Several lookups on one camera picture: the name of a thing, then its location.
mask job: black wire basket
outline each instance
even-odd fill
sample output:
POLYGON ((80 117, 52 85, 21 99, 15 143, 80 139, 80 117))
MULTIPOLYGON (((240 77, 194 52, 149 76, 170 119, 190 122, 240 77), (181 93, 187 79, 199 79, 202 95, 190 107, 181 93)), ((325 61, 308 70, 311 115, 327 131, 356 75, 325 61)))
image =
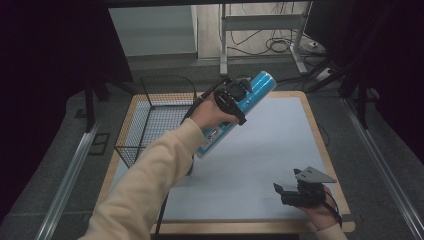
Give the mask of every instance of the black wire basket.
POLYGON ((165 131, 177 128, 194 100, 194 84, 181 76, 140 78, 142 93, 134 95, 115 150, 128 168, 165 131))

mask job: metal rail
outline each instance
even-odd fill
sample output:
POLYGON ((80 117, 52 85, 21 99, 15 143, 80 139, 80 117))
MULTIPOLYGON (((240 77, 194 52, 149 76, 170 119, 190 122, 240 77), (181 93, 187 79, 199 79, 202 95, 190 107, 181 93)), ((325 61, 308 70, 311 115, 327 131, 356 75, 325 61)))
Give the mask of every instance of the metal rail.
POLYGON ((62 216, 63 210, 65 209, 66 203, 68 202, 69 196, 71 195, 72 189, 74 188, 75 182, 79 176, 81 167, 84 164, 91 143, 96 135, 105 107, 104 103, 100 104, 92 130, 88 133, 84 133, 68 170, 63 177, 62 183, 60 184, 50 208, 44 217, 43 223, 38 230, 37 236, 35 237, 36 240, 48 240, 52 238, 59 219, 62 216))
POLYGON ((417 240, 424 239, 424 225, 411 200, 399 185, 399 182, 396 180, 396 177, 390 170, 389 165, 384 160, 383 155, 378 149, 369 131, 362 128, 361 123, 356 117, 356 110, 352 102, 346 98, 342 98, 341 101, 342 104, 346 107, 348 115, 352 120, 356 130, 358 131, 359 137, 371 155, 371 159, 373 160, 381 178, 386 184, 387 189, 389 190, 393 200, 395 201, 403 218, 405 219, 406 224, 411 230, 412 235, 417 240))

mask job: metal frame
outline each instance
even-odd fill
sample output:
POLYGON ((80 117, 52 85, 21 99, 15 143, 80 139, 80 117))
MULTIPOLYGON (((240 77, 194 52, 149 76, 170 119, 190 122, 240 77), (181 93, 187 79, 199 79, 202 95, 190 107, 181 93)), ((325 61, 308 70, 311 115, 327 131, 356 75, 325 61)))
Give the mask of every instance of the metal frame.
MULTIPOLYGON (((302 14, 288 15, 255 15, 255 16, 227 16, 226 4, 222 4, 221 10, 221 55, 220 74, 228 75, 228 54, 227 54, 227 31, 248 31, 248 30, 287 30, 297 29, 298 33, 304 31, 308 20, 309 10, 312 2, 308 2, 302 14)), ((290 46, 293 59, 300 74, 306 74, 307 70, 302 58, 299 55, 299 45, 302 39, 301 34, 296 35, 294 43, 290 46)))

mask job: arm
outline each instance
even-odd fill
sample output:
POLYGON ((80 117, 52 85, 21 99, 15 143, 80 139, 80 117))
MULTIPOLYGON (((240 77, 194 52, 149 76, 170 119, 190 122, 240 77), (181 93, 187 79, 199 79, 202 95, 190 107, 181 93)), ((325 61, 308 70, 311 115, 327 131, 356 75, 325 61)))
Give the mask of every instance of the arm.
POLYGON ((162 202, 170 188, 190 169, 202 143, 201 129, 237 122, 208 97, 191 119, 150 144, 94 211, 81 239, 150 239, 162 202))

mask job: sleeve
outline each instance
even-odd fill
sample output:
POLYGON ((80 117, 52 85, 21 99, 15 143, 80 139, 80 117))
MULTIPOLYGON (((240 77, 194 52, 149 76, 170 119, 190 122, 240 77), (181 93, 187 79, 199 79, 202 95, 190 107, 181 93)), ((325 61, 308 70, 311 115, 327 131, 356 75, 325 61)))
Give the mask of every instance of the sleeve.
POLYGON ((96 207, 80 239, 150 239, 166 195, 190 169, 203 139, 197 124, 186 119, 151 143, 96 207))
POLYGON ((319 240, 347 240, 346 235, 343 233, 339 224, 317 231, 316 235, 319 240))

